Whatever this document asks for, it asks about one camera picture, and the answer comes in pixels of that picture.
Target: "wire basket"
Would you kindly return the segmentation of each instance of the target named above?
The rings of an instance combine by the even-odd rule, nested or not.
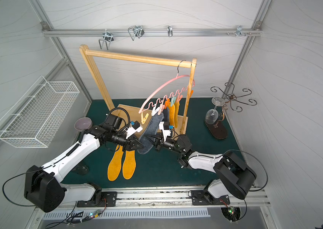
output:
[[[40,77],[0,119],[0,139],[16,148],[47,148],[78,95],[72,81]]]

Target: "green floor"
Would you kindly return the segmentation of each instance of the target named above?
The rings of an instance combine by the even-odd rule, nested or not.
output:
[[[140,107],[144,99],[114,99],[115,106],[126,104]],[[204,123],[206,112],[213,108],[211,98],[191,98],[188,108],[187,135],[191,140],[192,149],[201,153],[218,154],[228,149],[239,149],[226,120],[224,126],[228,129],[228,137],[225,140],[216,140],[208,131]],[[104,100],[94,100],[91,103],[87,117],[91,118],[93,124],[100,124],[105,119],[108,108]],[[116,146],[107,143],[111,149]],[[177,162],[177,153],[162,149],[157,152],[154,149],[147,154],[141,155],[136,152],[136,171],[129,180],[123,178],[122,171],[115,181],[107,178],[108,164],[114,152],[110,152],[104,146],[95,150],[84,158],[89,166],[89,173],[81,176],[70,172],[62,183],[82,184],[93,182],[102,188],[125,188],[125,187],[150,187],[150,186],[176,186],[176,185],[206,185],[210,180],[216,179],[215,173],[201,169],[181,169]]]

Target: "yellow insole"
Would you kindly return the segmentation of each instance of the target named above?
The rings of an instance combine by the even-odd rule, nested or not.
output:
[[[108,180],[115,181],[121,172],[122,165],[122,146],[117,146],[118,150],[114,153],[112,160],[108,165]],[[126,158],[124,159],[122,166],[122,173],[125,179],[130,179],[136,169],[135,151],[126,151]]]
[[[123,177],[128,180],[132,177],[136,169],[135,151],[126,151],[126,158],[123,162]]]
[[[174,113],[175,113],[175,106],[170,106],[170,103],[168,104],[169,108],[169,123],[171,126],[174,126]]]
[[[175,111],[174,111],[174,127],[178,127],[178,112],[179,112],[179,102],[174,103]]]
[[[121,172],[121,164],[122,164],[122,146],[117,146],[118,150],[114,153],[112,160],[108,165],[108,180],[115,181]]]

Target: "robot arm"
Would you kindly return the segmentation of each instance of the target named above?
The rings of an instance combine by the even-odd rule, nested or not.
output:
[[[42,209],[50,212],[61,203],[74,201],[91,201],[99,204],[101,188],[92,184],[66,185],[61,184],[64,177],[87,155],[110,141],[123,146],[123,150],[132,151],[143,148],[133,134],[140,132],[142,126],[130,122],[130,126],[123,133],[117,129],[122,119],[109,114],[106,121],[99,126],[93,126],[85,131],[80,140],[42,167],[32,166],[27,170],[24,187],[24,197]]]
[[[245,199],[257,175],[236,154],[232,151],[216,155],[199,153],[191,150],[192,144],[186,135],[179,135],[177,140],[167,137],[165,141],[161,135],[147,136],[156,150],[164,147],[178,153],[178,162],[182,168],[203,169],[218,175],[218,180],[206,186],[206,198],[232,194],[238,199]]]
[[[61,184],[61,181],[81,160],[107,141],[121,145],[126,151],[142,149],[143,145],[134,135],[142,130],[142,126],[128,120],[132,126],[127,124],[125,127],[130,126],[127,130],[123,127],[117,131],[121,122],[120,117],[109,114],[104,123],[85,131],[78,142],[58,157],[40,168],[29,168],[24,197],[44,212],[54,210],[61,203],[79,200],[88,201],[90,206],[97,206],[101,199],[100,187],[93,184],[66,185]],[[177,152],[182,168],[204,169],[218,175],[219,179],[211,181],[204,190],[208,203],[212,203],[213,198],[228,194],[244,199],[255,181],[255,172],[232,151],[216,155],[192,151],[192,144],[186,135],[179,135],[177,140],[165,137],[162,133],[146,137],[155,145],[157,151],[164,147]]]

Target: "teal clothespin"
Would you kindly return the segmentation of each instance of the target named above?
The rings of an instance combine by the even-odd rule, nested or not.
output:
[[[170,106],[172,107],[173,104],[175,103],[175,100],[177,99],[177,97],[173,96],[172,99],[170,100]]]

